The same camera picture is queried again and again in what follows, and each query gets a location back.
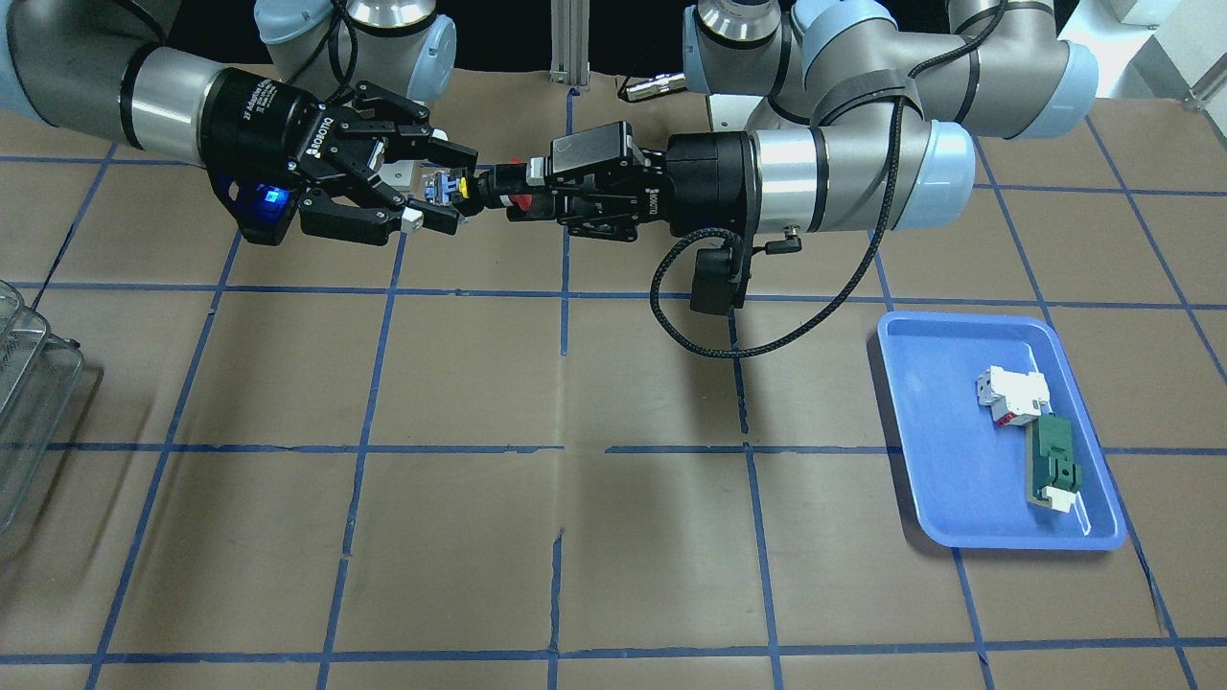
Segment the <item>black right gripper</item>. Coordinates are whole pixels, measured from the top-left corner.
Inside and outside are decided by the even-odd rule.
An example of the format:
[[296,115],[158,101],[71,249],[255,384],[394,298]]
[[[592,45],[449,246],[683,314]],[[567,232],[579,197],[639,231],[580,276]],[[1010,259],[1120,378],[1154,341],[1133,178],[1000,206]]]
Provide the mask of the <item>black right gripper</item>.
[[302,192],[290,223],[304,233],[382,247],[395,233],[429,230],[455,235],[461,212],[413,199],[382,182],[389,141],[393,160],[429,161],[444,169],[476,171],[476,149],[432,133],[428,110],[418,129],[373,122],[377,106],[415,115],[413,104],[361,81],[341,104],[238,69],[218,72],[202,102],[198,153],[210,172]]

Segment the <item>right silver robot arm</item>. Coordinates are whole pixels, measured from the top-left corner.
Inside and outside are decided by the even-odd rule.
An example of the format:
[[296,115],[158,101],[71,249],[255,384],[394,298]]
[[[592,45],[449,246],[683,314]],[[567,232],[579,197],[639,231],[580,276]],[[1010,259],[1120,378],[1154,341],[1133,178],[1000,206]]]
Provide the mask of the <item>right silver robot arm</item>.
[[455,233],[450,201],[416,199],[402,161],[472,173],[477,153],[429,125],[456,28],[433,1],[259,1],[280,79],[167,43],[175,1],[5,1],[2,108],[206,171],[244,239],[304,233],[382,247]]

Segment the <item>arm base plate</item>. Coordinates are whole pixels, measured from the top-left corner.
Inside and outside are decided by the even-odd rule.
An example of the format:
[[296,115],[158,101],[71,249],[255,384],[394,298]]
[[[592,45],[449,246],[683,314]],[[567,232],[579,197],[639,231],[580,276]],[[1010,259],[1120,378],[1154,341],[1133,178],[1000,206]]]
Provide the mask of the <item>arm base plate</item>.
[[755,95],[730,95],[714,93],[706,96],[708,106],[708,118],[710,131],[755,131],[763,129],[764,124],[771,124],[771,119],[764,122],[757,112],[764,97]]
[[[413,104],[415,115],[410,115],[404,110],[394,112],[390,106],[385,104],[377,106],[372,112],[371,119],[373,122],[391,122],[395,126],[418,129],[425,123],[418,117],[418,110],[428,110],[428,102],[411,98],[410,103]],[[389,152],[385,155],[384,163],[382,163],[382,182],[387,182],[387,184],[394,187],[398,192],[409,194],[416,180],[418,158],[412,157],[412,153],[418,153],[416,139],[396,135],[387,145],[389,145]]]

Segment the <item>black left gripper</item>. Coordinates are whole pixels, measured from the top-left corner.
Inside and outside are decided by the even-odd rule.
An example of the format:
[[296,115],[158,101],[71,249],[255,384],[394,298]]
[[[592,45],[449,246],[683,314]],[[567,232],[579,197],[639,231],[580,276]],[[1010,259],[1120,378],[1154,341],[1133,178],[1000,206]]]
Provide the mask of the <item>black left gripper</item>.
[[681,237],[748,223],[751,144],[746,133],[683,133],[642,149],[627,122],[558,138],[548,157],[494,165],[496,187],[546,187],[510,195],[509,221],[557,221],[583,239],[634,241],[663,221]]

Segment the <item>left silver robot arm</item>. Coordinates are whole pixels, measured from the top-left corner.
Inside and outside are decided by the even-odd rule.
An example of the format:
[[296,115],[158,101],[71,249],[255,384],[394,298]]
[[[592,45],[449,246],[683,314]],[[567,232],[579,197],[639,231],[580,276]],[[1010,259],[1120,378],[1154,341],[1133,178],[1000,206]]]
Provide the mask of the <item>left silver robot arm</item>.
[[679,237],[867,232],[899,113],[887,227],[950,223],[975,180],[974,138],[1069,133],[1093,106],[1099,61],[1059,39],[1049,1],[946,11],[951,34],[913,34],[876,1],[697,2],[683,9],[686,86],[757,97],[744,129],[675,134],[649,151],[626,123],[598,126],[469,180],[465,206],[620,242],[652,221]]

